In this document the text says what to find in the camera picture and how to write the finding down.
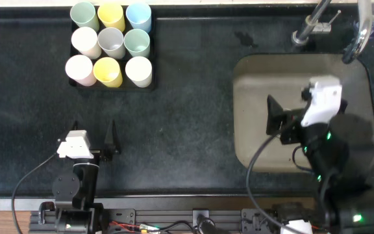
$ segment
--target green led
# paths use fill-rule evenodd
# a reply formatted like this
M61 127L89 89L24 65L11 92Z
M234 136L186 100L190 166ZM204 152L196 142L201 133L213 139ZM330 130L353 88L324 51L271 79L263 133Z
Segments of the green led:
M362 221L363 217L361 214L356 214L353 216L353 222L360 222Z

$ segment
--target sink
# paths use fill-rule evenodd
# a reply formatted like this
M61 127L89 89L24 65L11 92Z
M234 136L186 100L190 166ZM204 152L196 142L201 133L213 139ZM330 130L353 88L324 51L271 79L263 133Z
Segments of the sink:
M374 123L368 73L358 60L344 64L342 55L251 55L237 63L233 80L234 147L236 156L245 167L268 137L268 94L284 109L299 109L306 105L301 99L301 89L308 85L311 77L322 76L340 79L342 97L349 104L346 113L357 114ZM253 170L300 172L291 160L296 146L283 146L278 138L274 139L259 156ZM310 167L301 150L295 159L300 166ZM374 156L368 161L373 166Z

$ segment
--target plastic cup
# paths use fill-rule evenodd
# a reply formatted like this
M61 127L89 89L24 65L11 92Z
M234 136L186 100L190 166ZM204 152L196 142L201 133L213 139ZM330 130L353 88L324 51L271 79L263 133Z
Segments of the plastic cup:
M81 2L74 5L70 10L70 18L79 27L89 27L95 30L99 30L99 21L96 17L96 9L89 2Z
M90 58L84 55L75 55L66 62L66 74L83 86L96 83L93 73L93 64Z
M146 3L131 4L127 8L127 18L134 29L151 31L151 7Z
M153 80L153 66L145 57L131 58L125 67L125 73L140 88L149 86Z
M81 27L71 35L71 44L82 55L89 59L97 59L101 56L102 50L97 44L97 33L89 27Z
M149 56L149 35L141 29L133 29L123 39L125 47L133 57Z
M123 45L123 34L119 29L103 29L97 37L99 45L103 51L112 58L122 59L125 56L125 46Z
M93 72L98 81L111 88L122 85L122 73L118 62L113 58L105 57L99 59L93 67Z
M97 9L97 16L106 27L114 27L121 32L125 30L125 17L119 3L105 3Z

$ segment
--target faucet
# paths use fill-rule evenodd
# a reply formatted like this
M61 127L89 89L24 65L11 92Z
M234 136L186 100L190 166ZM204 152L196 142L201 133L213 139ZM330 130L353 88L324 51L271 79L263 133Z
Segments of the faucet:
M331 0L321 0L313 13L305 18L303 26L299 31L292 33L292 41L297 46L303 46L308 42L310 34L327 34L331 32L331 23L337 18L341 11L331 19L328 23L319 23L319 17L330 4ZM350 44L342 58L345 64L349 64L356 59L366 46L373 21L371 0L358 0L358 34L357 38Z

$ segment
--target blue cup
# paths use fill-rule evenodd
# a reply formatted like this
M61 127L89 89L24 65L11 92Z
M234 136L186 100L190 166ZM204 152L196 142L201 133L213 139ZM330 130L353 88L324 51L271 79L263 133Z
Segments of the blue cup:
M134 29L151 31L151 7L145 3L134 3L127 8L127 19Z

